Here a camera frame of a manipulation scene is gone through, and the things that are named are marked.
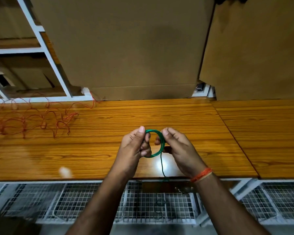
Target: fingernail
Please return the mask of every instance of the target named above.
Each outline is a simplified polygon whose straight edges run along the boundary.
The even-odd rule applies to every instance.
[[[138,129],[138,132],[144,133],[145,132],[145,127],[144,126],[140,126],[140,128]]]
[[[162,134],[163,134],[163,136],[168,135],[168,134],[169,134],[169,131],[166,130],[166,129],[164,129],[164,130],[162,131]]]

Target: forearm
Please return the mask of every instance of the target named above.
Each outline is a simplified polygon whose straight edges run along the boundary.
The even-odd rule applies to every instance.
[[[219,235],[270,234],[222,185],[215,174],[197,181],[195,185]]]
[[[109,234],[127,181],[109,172],[66,235]]]

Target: person's right hand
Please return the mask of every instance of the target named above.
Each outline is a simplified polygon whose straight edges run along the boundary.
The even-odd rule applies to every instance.
[[[185,176],[193,178],[207,167],[185,134],[173,128],[164,128],[161,133],[170,145],[165,146],[163,152],[172,154],[178,168]],[[155,145],[160,145],[159,136],[156,138]]]

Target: red thread wristband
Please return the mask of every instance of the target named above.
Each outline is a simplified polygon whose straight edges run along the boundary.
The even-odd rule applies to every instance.
[[[207,167],[206,169],[204,169],[201,173],[199,173],[197,176],[195,176],[194,178],[191,179],[191,182],[196,182],[200,179],[202,179],[203,177],[207,176],[208,174],[212,173],[212,169]]]

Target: hand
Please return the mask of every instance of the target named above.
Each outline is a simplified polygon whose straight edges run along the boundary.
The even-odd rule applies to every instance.
[[[140,126],[122,139],[117,157],[111,168],[116,175],[125,175],[129,180],[135,175],[139,159],[151,156],[150,134],[145,134],[145,127]]]
[[[161,133],[170,145],[165,146],[163,152],[172,154],[178,168],[185,176],[193,178],[207,167],[185,134],[173,128],[164,128]],[[159,136],[155,144],[160,145]]]

